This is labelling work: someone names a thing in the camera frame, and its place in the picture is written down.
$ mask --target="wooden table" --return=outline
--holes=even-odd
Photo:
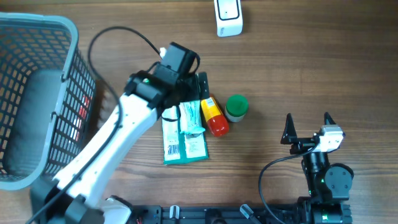
[[[133,27],[157,47],[177,42],[200,54],[200,71],[221,104],[232,94],[249,100],[245,119],[230,133],[206,133],[210,159],[163,165],[160,121],[140,138],[109,181],[105,195],[135,205],[260,205],[257,179],[268,162],[289,155],[279,144],[285,116],[298,135],[318,131],[328,111],[346,139],[330,162],[355,172],[355,223],[398,218],[398,5],[379,1],[243,1],[244,31],[219,38],[213,3],[134,3],[7,6],[5,11],[59,14],[80,31],[84,53],[101,29]],[[118,93],[132,72],[158,60],[147,44],[123,31],[106,34],[94,61]],[[268,202],[308,195],[300,159],[264,174]],[[28,190],[0,192],[0,222],[30,216]]]

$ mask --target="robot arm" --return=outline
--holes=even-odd
[[[158,118],[157,110],[147,107],[148,102],[136,95],[123,95],[120,97],[120,102],[124,113],[117,133],[94,163],[87,168],[81,180],[76,182],[67,192],[73,198],[78,195],[83,196],[85,204],[92,208],[97,206],[109,178],[127,152],[137,139],[154,125]],[[118,113],[119,110],[116,107],[107,122],[84,150],[56,174],[53,179],[58,181],[59,189],[63,189],[101,147],[114,128]]]
[[[30,199],[34,213],[47,206],[52,198],[60,197],[36,219],[38,223],[103,223],[110,220],[106,218],[105,210],[109,211],[113,223],[119,223],[114,222],[115,216],[120,223],[126,222],[131,210],[121,203],[112,203],[112,200],[108,200],[109,203],[100,201],[103,191],[137,139],[161,117],[165,109],[178,106],[192,94],[192,85],[197,84],[192,83],[196,69],[190,72],[195,59],[198,68],[199,56],[195,52],[171,43],[162,61],[153,65],[153,74],[148,70],[131,75],[119,99],[122,111],[116,108],[87,146],[52,181],[42,177],[32,185]],[[117,131],[88,165],[113,132],[119,113],[122,116]],[[87,165],[76,180],[74,176]],[[76,181],[67,189],[72,179]]]

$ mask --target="green lid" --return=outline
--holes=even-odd
[[[226,102],[227,112],[234,117],[240,117],[248,112],[249,103],[246,97],[242,95],[233,95]]]

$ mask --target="black cable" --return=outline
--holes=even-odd
[[[261,179],[262,179],[262,175],[264,173],[264,171],[266,171],[266,169],[268,169],[270,166],[272,166],[273,164],[277,163],[277,162],[282,162],[282,161],[286,161],[288,159],[294,159],[297,157],[302,157],[305,156],[309,153],[311,153],[312,151],[314,151],[315,147],[311,148],[310,150],[308,150],[307,152],[303,152],[301,154],[297,154],[297,155],[293,155],[293,156],[287,156],[287,157],[283,157],[280,159],[276,159],[270,163],[268,163],[264,168],[262,168],[261,172],[260,172],[260,176],[259,176],[259,193],[260,193],[260,198],[264,204],[264,206],[266,207],[266,209],[268,210],[268,212],[281,224],[285,224],[282,220],[278,219],[278,217],[276,217],[276,215],[271,211],[271,209],[268,207],[266,200],[264,199],[264,196],[262,195],[262,187],[261,187]]]
[[[197,59],[197,67],[194,69],[193,72],[191,72],[191,74],[195,74],[197,72],[198,68],[199,68],[199,65],[200,65],[200,57],[199,57],[199,55],[196,54],[195,58]]]
[[[176,122],[181,118],[181,110],[180,106],[175,106],[177,108],[177,119],[172,119],[172,118],[164,118],[163,115],[161,115],[162,119],[168,122]]]
[[[115,122],[114,128],[111,132],[111,134],[108,136],[108,138],[105,140],[105,142],[102,144],[102,146],[95,152],[92,158],[79,170],[79,172],[72,178],[72,180],[61,190],[59,191],[54,197],[52,197],[39,211],[37,211],[32,217],[26,222],[26,224],[30,224],[34,222],[43,212],[45,212],[51,205],[53,205],[63,194],[67,192],[67,190],[81,177],[81,175],[86,171],[86,169],[95,161],[95,159],[101,154],[103,149],[108,145],[108,143],[112,140],[113,136],[116,134],[116,131],[118,131],[119,125],[122,121],[122,116],[123,116],[123,108],[120,104],[119,96],[116,94],[115,90],[111,87],[111,85],[105,81],[105,79],[97,72],[95,67],[93,66],[93,63],[91,61],[91,50],[93,48],[93,45],[97,38],[104,34],[107,31],[110,30],[115,30],[115,29],[121,29],[121,30],[128,30],[131,31],[135,34],[137,34],[139,37],[143,38],[155,51],[157,54],[160,54],[160,52],[156,49],[156,47],[142,34],[140,34],[138,31],[128,28],[128,27],[122,27],[122,26],[114,26],[114,27],[109,27],[106,29],[103,29],[101,32],[97,33],[93,39],[90,42],[90,45],[88,47],[88,65],[91,68],[91,71],[94,73],[94,75],[103,83],[105,84],[106,87],[108,87],[109,91],[113,95],[114,99],[118,102],[118,108],[119,108],[119,114],[118,114],[118,120]]]

